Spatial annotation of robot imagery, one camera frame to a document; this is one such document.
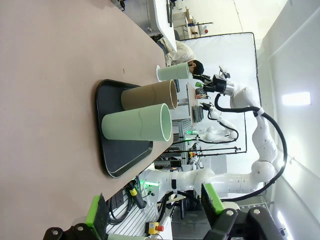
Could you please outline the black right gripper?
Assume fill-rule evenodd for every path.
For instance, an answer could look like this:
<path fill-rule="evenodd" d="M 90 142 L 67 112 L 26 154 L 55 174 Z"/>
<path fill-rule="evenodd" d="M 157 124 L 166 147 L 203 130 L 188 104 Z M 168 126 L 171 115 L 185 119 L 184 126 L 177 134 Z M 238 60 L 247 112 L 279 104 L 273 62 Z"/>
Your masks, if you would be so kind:
<path fill-rule="evenodd" d="M 223 94 L 226 90 L 227 87 L 227 81 L 221 77 L 219 77 L 219 75 L 214 75 L 211 79 L 210 76 L 205 75 L 205 74 L 200 74 L 200 80 L 203 83 L 211 83 L 212 85 L 203 85 L 203 90 L 205 92 L 210 92 L 210 93 L 214 93 L 214 92 L 218 92 L 220 94 Z"/>

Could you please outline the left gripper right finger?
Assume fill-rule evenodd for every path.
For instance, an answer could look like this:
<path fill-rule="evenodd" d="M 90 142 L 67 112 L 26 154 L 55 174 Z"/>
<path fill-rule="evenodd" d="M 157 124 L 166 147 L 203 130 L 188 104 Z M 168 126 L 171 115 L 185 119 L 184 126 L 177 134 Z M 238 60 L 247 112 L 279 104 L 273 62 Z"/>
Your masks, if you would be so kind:
<path fill-rule="evenodd" d="M 201 205 L 210 224 L 203 240 L 283 240 L 267 209 L 226 208 L 210 183 L 201 185 Z"/>

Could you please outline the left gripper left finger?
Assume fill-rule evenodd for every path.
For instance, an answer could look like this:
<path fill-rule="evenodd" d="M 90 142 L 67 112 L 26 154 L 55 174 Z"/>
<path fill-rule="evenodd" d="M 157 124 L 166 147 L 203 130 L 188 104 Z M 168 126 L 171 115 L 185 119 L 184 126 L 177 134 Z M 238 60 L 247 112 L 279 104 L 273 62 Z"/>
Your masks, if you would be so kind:
<path fill-rule="evenodd" d="M 71 226 L 68 230 L 50 227 L 43 240 L 108 240 L 109 209 L 102 194 L 93 197 L 84 222 Z"/>

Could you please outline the light green tall cup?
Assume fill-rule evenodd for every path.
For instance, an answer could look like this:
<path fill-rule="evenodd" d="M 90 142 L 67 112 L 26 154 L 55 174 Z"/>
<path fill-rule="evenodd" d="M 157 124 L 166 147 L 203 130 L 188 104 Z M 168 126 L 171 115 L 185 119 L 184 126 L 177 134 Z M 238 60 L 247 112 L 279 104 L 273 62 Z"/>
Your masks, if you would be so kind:
<path fill-rule="evenodd" d="M 191 73 L 187 62 L 163 68 L 160 68 L 159 65 L 156 66 L 156 77 L 159 82 L 188 79 L 190 77 L 190 74 Z"/>
<path fill-rule="evenodd" d="M 165 103 L 107 114 L 101 131 L 108 140 L 167 142 L 172 135 L 172 119 Z"/>

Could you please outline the brown tall cup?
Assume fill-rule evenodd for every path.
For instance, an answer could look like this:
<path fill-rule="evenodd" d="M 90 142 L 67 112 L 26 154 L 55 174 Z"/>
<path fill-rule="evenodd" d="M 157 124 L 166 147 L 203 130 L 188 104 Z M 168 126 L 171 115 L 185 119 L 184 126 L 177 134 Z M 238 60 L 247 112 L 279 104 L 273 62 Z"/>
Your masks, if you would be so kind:
<path fill-rule="evenodd" d="M 121 105 L 126 111 L 158 104 L 166 104 L 170 110 L 177 108 L 178 97 L 173 80 L 127 89 L 121 94 Z"/>

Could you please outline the wooden topped distant desk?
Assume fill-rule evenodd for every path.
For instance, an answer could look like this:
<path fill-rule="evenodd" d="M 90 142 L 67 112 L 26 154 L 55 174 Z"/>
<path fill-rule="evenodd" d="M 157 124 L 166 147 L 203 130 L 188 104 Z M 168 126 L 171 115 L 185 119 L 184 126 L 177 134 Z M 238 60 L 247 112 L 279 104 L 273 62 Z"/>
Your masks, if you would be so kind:
<path fill-rule="evenodd" d="M 186 92 L 188 99 L 188 110 L 192 126 L 200 123 L 204 118 L 204 110 L 202 105 L 196 99 L 196 89 L 190 83 L 186 84 Z"/>

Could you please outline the white backdrop screen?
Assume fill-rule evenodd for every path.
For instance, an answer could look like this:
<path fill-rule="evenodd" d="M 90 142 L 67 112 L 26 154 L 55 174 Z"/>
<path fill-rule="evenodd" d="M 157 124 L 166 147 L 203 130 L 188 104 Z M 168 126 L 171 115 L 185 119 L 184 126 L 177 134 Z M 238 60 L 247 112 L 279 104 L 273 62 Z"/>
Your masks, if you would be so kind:
<path fill-rule="evenodd" d="M 257 79 L 256 48 L 252 33 L 238 33 L 203 37 L 186 40 L 185 44 L 194 51 L 196 58 L 204 66 L 204 74 L 212 77 L 220 68 L 230 74 L 229 81 L 250 88 L 257 98 L 260 97 Z M 219 112 L 219 115 L 235 125 L 239 137 L 228 144 L 198 144 L 203 150 L 213 152 L 233 152 L 233 147 L 256 155 L 258 152 L 252 142 L 252 134 L 257 121 L 252 112 Z"/>

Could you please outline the seated person in cream top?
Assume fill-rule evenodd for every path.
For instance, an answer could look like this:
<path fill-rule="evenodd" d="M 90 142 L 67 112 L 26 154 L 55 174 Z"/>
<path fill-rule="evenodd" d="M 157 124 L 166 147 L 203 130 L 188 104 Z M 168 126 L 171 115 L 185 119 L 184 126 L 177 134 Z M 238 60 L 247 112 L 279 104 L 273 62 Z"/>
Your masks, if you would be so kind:
<path fill-rule="evenodd" d="M 167 67 L 187 63 L 192 75 L 202 75 L 204 73 L 203 64 L 197 60 L 195 53 L 187 44 L 176 40 L 176 51 L 174 51 L 165 38 L 162 38 L 159 42 L 165 47 L 164 59 Z"/>

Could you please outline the black yellow handheld device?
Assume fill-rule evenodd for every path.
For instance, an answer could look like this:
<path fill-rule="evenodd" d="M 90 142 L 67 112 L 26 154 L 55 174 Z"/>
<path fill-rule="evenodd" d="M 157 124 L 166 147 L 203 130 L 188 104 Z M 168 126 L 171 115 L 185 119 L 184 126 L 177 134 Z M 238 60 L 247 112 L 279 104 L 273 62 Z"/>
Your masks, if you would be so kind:
<path fill-rule="evenodd" d="M 139 209 L 144 209 L 147 205 L 147 202 L 143 199 L 141 193 L 138 191 L 138 189 L 136 187 L 136 181 L 131 180 L 128 183 L 127 188 L 129 190 L 129 193 L 130 193 L 132 199 L 134 200 L 136 206 Z"/>

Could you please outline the yellow red emergency stop button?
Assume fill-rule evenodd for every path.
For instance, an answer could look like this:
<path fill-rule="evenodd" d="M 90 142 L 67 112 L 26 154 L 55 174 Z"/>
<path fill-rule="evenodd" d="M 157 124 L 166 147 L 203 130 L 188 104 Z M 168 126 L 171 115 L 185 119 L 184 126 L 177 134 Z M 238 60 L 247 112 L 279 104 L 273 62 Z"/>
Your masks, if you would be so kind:
<path fill-rule="evenodd" d="M 156 235 L 160 232 L 163 232 L 165 230 L 165 227 L 163 225 L 160 225 L 159 222 L 146 222 L 145 223 L 145 233 L 147 235 Z"/>

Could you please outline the black plastic tray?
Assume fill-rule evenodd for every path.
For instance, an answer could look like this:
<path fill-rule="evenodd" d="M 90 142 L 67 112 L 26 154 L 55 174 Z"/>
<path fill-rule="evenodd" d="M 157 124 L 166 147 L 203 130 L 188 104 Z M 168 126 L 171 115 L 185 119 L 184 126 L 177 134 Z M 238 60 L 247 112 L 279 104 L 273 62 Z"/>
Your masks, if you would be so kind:
<path fill-rule="evenodd" d="M 94 105 L 100 166 L 105 175 L 119 178 L 142 160 L 153 149 L 152 141 L 108 140 L 102 133 L 102 119 L 107 114 L 123 112 L 121 94 L 138 85 L 111 79 L 101 80 L 95 90 Z"/>

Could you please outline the white side table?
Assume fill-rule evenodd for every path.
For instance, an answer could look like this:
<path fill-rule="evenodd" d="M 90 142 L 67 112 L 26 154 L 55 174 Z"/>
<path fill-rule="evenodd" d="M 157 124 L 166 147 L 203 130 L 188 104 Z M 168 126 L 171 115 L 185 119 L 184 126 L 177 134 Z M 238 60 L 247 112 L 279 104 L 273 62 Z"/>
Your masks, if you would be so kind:
<path fill-rule="evenodd" d="M 174 28 L 168 22 L 167 0 L 153 0 L 155 22 L 158 30 L 167 39 L 174 52 L 177 51 Z"/>

